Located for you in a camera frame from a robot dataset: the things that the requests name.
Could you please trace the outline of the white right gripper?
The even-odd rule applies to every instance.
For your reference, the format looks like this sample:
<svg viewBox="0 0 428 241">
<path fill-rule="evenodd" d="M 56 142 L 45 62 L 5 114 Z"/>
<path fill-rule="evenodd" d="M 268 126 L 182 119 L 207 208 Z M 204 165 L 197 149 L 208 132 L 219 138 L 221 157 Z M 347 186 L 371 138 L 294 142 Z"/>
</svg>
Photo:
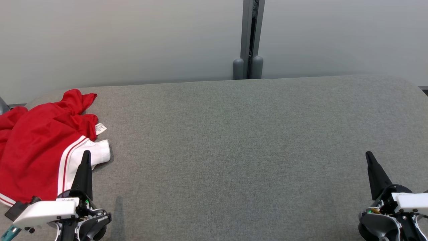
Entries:
<svg viewBox="0 0 428 241">
<path fill-rule="evenodd" d="M 359 216 L 358 231 L 365 241 L 428 241 L 419 221 L 428 219 L 428 191 L 412 193 L 393 185 L 371 151 L 365 153 L 373 204 Z"/>
</svg>

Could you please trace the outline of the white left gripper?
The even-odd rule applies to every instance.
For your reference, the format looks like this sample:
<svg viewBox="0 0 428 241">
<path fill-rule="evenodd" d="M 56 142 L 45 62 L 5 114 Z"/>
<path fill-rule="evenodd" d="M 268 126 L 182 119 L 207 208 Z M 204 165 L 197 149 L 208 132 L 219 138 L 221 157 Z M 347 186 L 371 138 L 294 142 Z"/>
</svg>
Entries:
<svg viewBox="0 0 428 241">
<path fill-rule="evenodd" d="M 98 209 L 92 198 L 91 152 L 84 151 L 72 189 L 58 195 L 55 201 L 37 201 L 24 205 L 13 221 L 24 229 L 50 223 L 57 229 L 55 241 L 99 241 L 111 223 L 110 212 Z"/>
</svg>

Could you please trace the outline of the red basketball jersey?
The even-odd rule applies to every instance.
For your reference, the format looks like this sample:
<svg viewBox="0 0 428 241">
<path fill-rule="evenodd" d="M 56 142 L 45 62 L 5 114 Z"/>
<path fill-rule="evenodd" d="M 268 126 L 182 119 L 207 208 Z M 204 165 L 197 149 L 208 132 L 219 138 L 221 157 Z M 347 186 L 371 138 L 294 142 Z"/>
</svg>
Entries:
<svg viewBox="0 0 428 241">
<path fill-rule="evenodd" d="M 12 129 L 0 160 L 0 203 L 55 200 L 71 188 L 85 150 L 92 168 L 111 158 L 108 140 L 97 142 L 106 127 L 85 111 L 96 93 L 66 91 L 58 102 L 28 109 Z"/>
</svg>

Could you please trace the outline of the grey cylindrical post foot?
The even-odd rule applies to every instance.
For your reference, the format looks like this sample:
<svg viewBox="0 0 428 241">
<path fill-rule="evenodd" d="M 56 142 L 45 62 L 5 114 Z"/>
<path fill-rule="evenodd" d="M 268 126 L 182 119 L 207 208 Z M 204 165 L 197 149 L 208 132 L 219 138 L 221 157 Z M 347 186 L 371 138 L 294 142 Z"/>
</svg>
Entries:
<svg viewBox="0 0 428 241">
<path fill-rule="evenodd" d="M 233 80 L 242 80 L 244 79 L 244 67 L 245 62 L 243 59 L 235 59 L 232 64 L 232 79 Z"/>
<path fill-rule="evenodd" d="M 251 79 L 262 79 L 263 58 L 256 56 L 251 61 Z"/>
</svg>

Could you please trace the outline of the grey metal partition post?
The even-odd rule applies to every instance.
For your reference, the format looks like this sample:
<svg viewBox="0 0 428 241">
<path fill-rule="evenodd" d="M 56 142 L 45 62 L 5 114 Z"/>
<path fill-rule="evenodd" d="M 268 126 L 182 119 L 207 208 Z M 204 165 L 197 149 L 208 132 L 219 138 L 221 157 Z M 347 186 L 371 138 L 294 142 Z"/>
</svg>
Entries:
<svg viewBox="0 0 428 241">
<path fill-rule="evenodd" d="M 251 79 L 252 59 L 259 56 L 265 0 L 243 0 L 240 58 L 244 60 L 244 79 Z"/>
</svg>

